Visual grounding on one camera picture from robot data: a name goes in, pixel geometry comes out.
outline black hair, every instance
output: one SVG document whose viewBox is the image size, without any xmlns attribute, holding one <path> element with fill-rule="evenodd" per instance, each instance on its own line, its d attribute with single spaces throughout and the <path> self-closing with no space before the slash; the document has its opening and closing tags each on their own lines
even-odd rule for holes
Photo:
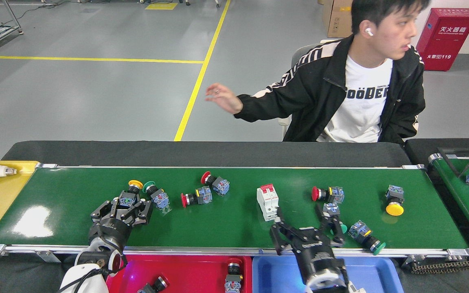
<svg viewBox="0 0 469 293">
<path fill-rule="evenodd" d="M 354 0 L 352 1 L 352 33 L 359 33 L 359 24 L 367 19 L 376 26 L 391 13 L 419 8 L 419 12 L 428 7 L 430 0 Z"/>
</svg>

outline white circuit breaker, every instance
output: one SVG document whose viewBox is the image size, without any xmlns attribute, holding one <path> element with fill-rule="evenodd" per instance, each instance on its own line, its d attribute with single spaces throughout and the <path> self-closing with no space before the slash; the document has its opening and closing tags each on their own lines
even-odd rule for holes
<svg viewBox="0 0 469 293">
<path fill-rule="evenodd" d="M 274 220 L 278 209 L 278 195 L 276 194 L 274 186 L 272 184 L 266 184 L 257 188 L 256 199 L 262 209 L 264 220 Z"/>
</svg>

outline yellow mushroom button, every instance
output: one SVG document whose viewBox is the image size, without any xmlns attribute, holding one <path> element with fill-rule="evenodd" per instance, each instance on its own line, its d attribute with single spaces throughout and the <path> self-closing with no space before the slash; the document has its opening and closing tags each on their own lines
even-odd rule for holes
<svg viewBox="0 0 469 293">
<path fill-rule="evenodd" d="M 135 186 L 137 186 L 139 189 L 142 189 L 142 186 L 143 186 L 143 185 L 142 185 L 142 182 L 137 181 L 137 180 L 130 180 L 130 181 L 128 182 L 128 185 L 135 185 Z"/>
<path fill-rule="evenodd" d="M 389 204 L 386 210 L 389 215 L 393 215 L 393 216 L 402 215 L 402 213 L 404 212 L 404 208 L 397 203 Z"/>
</svg>

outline white t-shirt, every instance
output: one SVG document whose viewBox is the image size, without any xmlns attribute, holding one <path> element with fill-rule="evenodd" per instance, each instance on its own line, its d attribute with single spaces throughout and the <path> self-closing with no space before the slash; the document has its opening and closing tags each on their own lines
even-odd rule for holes
<svg viewBox="0 0 469 293">
<path fill-rule="evenodd" d="M 377 142 L 381 133 L 379 118 L 383 112 L 392 74 L 392 59 L 376 68 L 365 68 L 346 58 L 346 98 L 337 109 L 321 142 Z"/>
</svg>

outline fire extinguisher box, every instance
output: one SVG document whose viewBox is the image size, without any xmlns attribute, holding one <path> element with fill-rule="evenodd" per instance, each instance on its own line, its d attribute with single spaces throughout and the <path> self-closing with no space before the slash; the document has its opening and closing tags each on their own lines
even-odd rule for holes
<svg viewBox="0 0 469 293">
<path fill-rule="evenodd" d="M 448 71 L 469 34 L 469 8 L 432 8 L 416 49 L 425 70 Z"/>
</svg>

